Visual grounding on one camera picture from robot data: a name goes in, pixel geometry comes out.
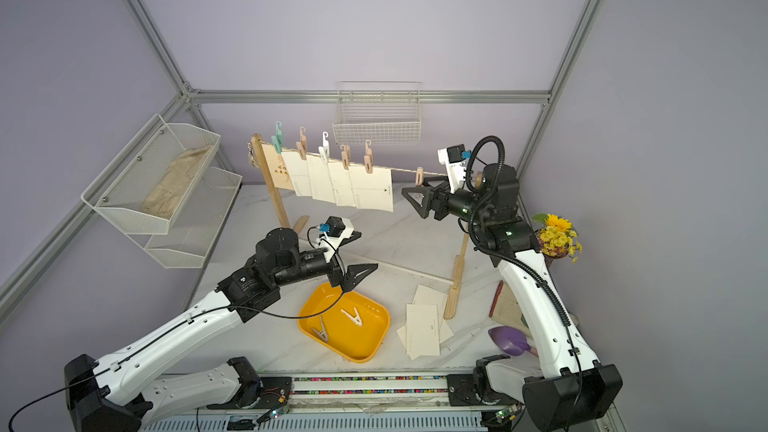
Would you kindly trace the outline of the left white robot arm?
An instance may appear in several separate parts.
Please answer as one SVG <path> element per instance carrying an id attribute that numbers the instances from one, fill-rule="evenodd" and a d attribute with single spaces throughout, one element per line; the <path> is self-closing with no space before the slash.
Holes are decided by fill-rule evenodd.
<path id="1" fill-rule="evenodd" d="M 208 405 L 249 408 L 263 389 L 244 357 L 216 370 L 162 380 L 169 368 L 205 343 L 256 316 L 269 315 L 283 286 L 321 276 L 347 294 L 377 270 L 375 263 L 344 265 L 339 250 L 360 235 L 322 236 L 302 251 L 290 228 L 276 228 L 255 246 L 243 267 L 221 280 L 178 317 L 134 343 L 95 359 L 82 354 L 65 367 L 66 405 L 78 431 L 138 431 Z"/>

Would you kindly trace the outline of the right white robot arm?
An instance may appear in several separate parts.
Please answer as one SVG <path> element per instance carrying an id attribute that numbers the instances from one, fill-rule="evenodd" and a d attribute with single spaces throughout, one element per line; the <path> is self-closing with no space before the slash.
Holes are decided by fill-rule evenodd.
<path id="1" fill-rule="evenodd" d="M 540 431 L 603 417 L 623 379 L 588 345 L 552 284 L 539 240 L 518 213 L 519 181 L 503 142 L 486 136 L 472 149 L 454 145 L 437 155 L 445 175 L 403 189 L 403 197 L 422 218 L 453 215 L 463 224 L 473 248 L 512 290 L 538 353 L 536 372 L 515 368 L 508 355 L 478 360 L 475 399 L 516 401 Z"/>

